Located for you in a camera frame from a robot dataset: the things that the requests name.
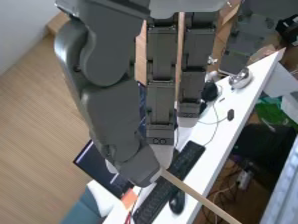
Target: power strip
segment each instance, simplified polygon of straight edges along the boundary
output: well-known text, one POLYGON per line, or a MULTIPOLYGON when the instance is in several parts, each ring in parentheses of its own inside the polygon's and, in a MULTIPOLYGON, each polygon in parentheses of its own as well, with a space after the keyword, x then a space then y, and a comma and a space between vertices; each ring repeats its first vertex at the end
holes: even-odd
POLYGON ((248 189, 252 178, 253 178, 253 172, 252 171, 246 172, 245 170, 242 170, 241 173, 240 173, 240 176, 237 178, 237 184, 238 184, 238 188, 241 190, 248 189))

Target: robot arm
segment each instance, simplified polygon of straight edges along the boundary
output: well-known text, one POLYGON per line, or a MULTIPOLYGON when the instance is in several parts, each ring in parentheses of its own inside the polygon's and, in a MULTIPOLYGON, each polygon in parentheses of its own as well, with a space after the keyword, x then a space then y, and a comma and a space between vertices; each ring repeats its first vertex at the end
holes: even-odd
POLYGON ((113 1, 56 3, 72 19, 57 34, 55 51, 92 140, 120 174, 148 186, 160 164, 138 133, 133 41, 149 11, 113 1))

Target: black keyboard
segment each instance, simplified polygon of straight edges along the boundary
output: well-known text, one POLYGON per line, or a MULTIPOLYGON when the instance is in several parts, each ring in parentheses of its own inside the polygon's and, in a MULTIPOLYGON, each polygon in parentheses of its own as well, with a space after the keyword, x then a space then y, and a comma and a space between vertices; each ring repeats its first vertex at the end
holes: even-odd
MULTIPOLYGON (((168 171, 180 180, 184 180, 186 177, 204 151, 204 146, 189 141, 181 153, 174 158, 168 171)), ((161 209, 170 199, 172 194, 177 191, 178 188, 168 180, 160 177, 154 189, 133 214, 136 224, 150 224, 154 221, 161 209)))

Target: white desk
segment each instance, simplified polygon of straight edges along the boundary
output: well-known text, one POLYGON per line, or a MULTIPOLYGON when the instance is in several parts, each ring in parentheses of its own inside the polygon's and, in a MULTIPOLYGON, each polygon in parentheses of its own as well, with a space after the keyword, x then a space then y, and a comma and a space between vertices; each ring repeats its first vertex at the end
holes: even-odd
MULTIPOLYGON (((244 89, 232 91, 232 88, 228 84, 228 78, 217 82, 217 84, 222 87, 222 94, 214 104, 220 120, 226 117, 226 113, 230 109, 234 109, 234 119, 233 121, 224 120, 220 123, 213 141, 208 144, 206 151, 184 180, 184 182, 204 196, 208 196, 221 168, 230 154, 233 145, 237 141, 249 115, 254 108, 260 94, 265 88, 270 74, 275 64, 282 58, 282 55, 283 50, 274 53, 249 67, 254 78, 249 86, 246 86, 244 89)), ((182 127, 192 121, 193 119, 178 120, 178 150, 184 148, 185 144, 190 140, 200 145, 204 145, 210 140, 214 133, 216 124, 205 125, 197 123, 193 128, 182 127)), ((210 106, 204 112, 200 121, 206 123, 217 121, 214 110, 210 106)), ((142 203, 153 187, 154 186, 152 185, 142 190, 136 208, 142 203)), ((192 223, 200 208, 201 203, 198 203, 194 198, 186 195, 185 209, 182 213, 180 215, 174 215, 170 211, 169 205, 166 204, 154 220, 154 223, 192 223)), ((126 215, 128 211, 125 210, 122 204, 118 203, 114 206, 104 223, 124 223, 126 215)))

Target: white wall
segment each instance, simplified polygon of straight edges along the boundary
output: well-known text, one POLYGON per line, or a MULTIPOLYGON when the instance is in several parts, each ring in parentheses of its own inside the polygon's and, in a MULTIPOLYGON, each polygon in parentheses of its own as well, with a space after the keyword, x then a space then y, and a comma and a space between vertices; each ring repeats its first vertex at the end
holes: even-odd
POLYGON ((57 12, 55 0, 0 0, 0 75, 40 41, 57 12))

